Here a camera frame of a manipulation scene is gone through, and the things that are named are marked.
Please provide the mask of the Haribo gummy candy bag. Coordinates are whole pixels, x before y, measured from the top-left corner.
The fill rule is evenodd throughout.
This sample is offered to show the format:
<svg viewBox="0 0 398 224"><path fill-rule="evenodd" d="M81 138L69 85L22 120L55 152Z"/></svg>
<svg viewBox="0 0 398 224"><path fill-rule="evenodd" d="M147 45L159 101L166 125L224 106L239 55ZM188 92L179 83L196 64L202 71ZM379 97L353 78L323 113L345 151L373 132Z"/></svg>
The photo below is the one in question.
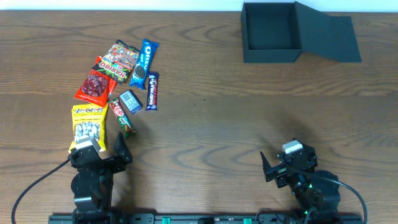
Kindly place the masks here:
<svg viewBox="0 0 398 224"><path fill-rule="evenodd" d="M136 66L138 56L139 49L117 40L92 69L123 84Z"/></svg>

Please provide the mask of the black gift box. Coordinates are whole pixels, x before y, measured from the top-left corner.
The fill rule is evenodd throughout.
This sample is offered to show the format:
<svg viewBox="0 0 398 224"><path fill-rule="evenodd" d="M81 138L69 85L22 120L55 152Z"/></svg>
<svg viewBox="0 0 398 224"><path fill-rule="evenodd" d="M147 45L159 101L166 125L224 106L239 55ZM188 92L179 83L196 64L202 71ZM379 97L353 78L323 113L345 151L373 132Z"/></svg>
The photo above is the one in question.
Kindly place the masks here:
<svg viewBox="0 0 398 224"><path fill-rule="evenodd" d="M361 61L350 16L329 16L299 2L245 2L241 32L245 63L292 63L303 52Z"/></svg>

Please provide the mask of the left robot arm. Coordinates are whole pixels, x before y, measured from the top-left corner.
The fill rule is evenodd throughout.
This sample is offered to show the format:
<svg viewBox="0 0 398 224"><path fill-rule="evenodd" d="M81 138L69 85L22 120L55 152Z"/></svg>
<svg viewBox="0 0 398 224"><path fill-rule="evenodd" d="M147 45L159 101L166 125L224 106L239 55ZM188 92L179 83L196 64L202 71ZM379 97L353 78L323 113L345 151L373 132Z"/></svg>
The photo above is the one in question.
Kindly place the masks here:
<svg viewBox="0 0 398 224"><path fill-rule="evenodd" d="M124 212L111 206L113 175L125 171L133 160L123 133L117 135L113 150L115 155L100 158L100 145L94 137L79 140L71 150L68 159L78 172L71 182L76 205L72 223L128 222Z"/></svg>

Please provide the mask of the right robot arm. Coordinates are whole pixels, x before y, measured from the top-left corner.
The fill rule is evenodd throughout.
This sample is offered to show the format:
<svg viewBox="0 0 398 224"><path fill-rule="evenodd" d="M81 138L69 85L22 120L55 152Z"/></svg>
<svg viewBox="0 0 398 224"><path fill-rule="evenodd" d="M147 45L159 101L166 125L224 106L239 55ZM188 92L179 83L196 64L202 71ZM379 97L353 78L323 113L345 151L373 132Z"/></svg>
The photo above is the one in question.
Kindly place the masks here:
<svg viewBox="0 0 398 224"><path fill-rule="evenodd" d="M338 177L318 170L315 148L297 139L284 144L277 155L279 165L272 167L260 152L266 182L274 181L278 188L288 186L298 201L299 210L286 215L282 223L342 223L338 214L341 200Z"/></svg>

